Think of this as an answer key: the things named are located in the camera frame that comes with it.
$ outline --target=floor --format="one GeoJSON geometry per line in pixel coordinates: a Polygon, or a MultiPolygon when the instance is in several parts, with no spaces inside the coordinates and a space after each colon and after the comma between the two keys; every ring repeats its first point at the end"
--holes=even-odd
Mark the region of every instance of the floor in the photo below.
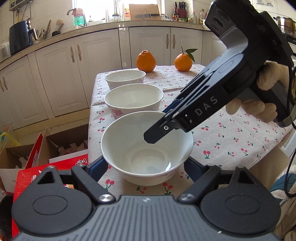
{"type": "Polygon", "coordinates": [[[35,143],[40,132],[46,128],[51,134],[89,123],[89,109],[41,121],[13,131],[13,136],[21,145],[35,143]]]}

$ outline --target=green leaf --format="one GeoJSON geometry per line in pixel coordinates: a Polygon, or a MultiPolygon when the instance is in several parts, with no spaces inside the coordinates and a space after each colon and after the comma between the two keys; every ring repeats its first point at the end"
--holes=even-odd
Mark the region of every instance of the green leaf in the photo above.
{"type": "Polygon", "coordinates": [[[198,50],[198,49],[187,49],[187,50],[185,50],[185,52],[186,52],[186,53],[193,53],[193,52],[195,52],[196,50],[198,50]]]}
{"type": "Polygon", "coordinates": [[[193,60],[193,62],[195,62],[194,57],[191,53],[187,53],[189,55],[189,57],[193,60]]]}

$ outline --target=cutting board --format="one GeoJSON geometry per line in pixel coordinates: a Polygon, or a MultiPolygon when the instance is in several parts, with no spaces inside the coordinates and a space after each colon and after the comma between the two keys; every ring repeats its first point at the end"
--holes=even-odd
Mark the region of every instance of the cutting board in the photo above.
{"type": "Polygon", "coordinates": [[[130,4],[131,20],[161,20],[161,16],[145,16],[149,14],[159,14],[157,4],[130,4]]]}

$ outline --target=tablecloth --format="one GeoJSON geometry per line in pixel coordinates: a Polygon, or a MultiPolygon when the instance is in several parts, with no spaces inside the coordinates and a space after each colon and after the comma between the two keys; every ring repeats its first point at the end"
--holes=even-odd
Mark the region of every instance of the tablecloth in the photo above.
{"type": "MultiPolygon", "coordinates": [[[[155,85],[164,91],[160,111],[163,111],[180,90],[204,68],[193,65],[188,72],[179,72],[174,66],[156,66],[147,73],[144,83],[155,85]]],[[[104,95],[109,91],[102,73],[96,76],[89,121],[89,161],[93,162],[102,155],[100,149],[104,130],[114,121],[111,112],[104,103],[104,95]]],[[[194,128],[191,133],[194,146],[191,156],[201,164],[215,164],[224,170],[233,170],[237,165],[247,168],[254,166],[272,148],[274,148],[291,127],[280,128],[276,123],[263,123],[246,114],[242,108],[235,115],[228,115],[225,108],[194,128]]],[[[137,186],[127,182],[111,166],[99,180],[114,196],[126,195],[163,195],[178,196],[190,185],[192,180],[183,166],[178,173],[165,183],[157,186],[137,186]]]]}

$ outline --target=gloved hand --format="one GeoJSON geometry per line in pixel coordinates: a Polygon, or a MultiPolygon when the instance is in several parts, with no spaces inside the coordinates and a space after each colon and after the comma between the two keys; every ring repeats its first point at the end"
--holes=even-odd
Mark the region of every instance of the gloved hand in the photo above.
{"type": "MultiPolygon", "coordinates": [[[[265,67],[260,72],[257,79],[257,85],[261,90],[269,90],[274,84],[279,81],[288,91],[289,87],[289,69],[285,65],[276,62],[268,61],[265,67]]],[[[292,96],[295,98],[295,92],[292,91],[292,96]]],[[[270,122],[277,116],[276,105],[274,103],[263,103],[260,100],[241,101],[240,99],[233,99],[226,105],[228,114],[235,114],[242,105],[247,114],[253,115],[263,122],[270,122]]]]}

